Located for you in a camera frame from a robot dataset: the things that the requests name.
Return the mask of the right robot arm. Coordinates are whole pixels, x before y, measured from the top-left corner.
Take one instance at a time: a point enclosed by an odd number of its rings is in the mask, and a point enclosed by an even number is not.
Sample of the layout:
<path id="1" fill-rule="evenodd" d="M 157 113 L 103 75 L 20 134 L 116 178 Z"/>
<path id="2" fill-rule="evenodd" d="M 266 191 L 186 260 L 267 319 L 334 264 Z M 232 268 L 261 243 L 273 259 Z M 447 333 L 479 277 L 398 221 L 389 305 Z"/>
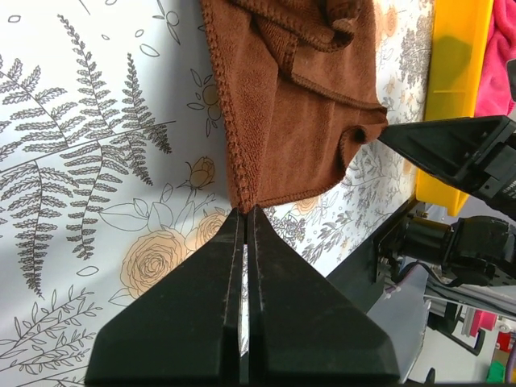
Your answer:
<path id="1" fill-rule="evenodd" d="M 383 144 L 423 172 L 515 217 L 515 122 L 504 115 L 441 119 L 388 127 Z M 418 266 L 444 287 L 515 283 L 515 228 L 491 216 L 446 225 L 416 214 L 391 224 L 377 245 L 391 279 L 402 283 Z"/>

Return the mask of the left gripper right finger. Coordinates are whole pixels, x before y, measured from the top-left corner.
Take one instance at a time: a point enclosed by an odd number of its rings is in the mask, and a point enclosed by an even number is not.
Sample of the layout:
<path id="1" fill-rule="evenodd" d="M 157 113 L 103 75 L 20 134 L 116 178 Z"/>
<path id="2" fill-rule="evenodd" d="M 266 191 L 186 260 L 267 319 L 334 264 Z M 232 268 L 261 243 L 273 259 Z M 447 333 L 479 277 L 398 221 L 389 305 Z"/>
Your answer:
<path id="1" fill-rule="evenodd" d="M 258 206 L 247 215 L 247 237 L 251 383 L 398 383 L 388 335 L 299 256 Z"/>

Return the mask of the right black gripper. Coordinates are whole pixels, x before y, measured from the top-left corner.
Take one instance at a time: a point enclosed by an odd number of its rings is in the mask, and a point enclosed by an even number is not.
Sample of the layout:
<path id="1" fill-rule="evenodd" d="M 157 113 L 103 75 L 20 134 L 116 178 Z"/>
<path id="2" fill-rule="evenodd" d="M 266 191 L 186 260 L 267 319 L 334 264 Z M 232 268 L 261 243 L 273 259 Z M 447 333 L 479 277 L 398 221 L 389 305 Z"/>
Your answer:
<path id="1" fill-rule="evenodd" d="M 508 116 L 390 125 L 379 140 L 423 172 L 515 218 L 515 121 Z"/>

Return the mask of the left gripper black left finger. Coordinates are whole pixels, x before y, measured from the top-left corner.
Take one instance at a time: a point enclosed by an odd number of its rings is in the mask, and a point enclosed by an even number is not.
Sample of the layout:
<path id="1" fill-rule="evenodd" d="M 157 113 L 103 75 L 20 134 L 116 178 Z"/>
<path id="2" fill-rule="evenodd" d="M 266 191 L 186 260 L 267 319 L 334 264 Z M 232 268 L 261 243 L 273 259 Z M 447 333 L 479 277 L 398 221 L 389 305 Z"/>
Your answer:
<path id="1" fill-rule="evenodd" d="M 244 219 L 232 210 L 208 243 L 97 334 L 88 386 L 237 386 Z"/>

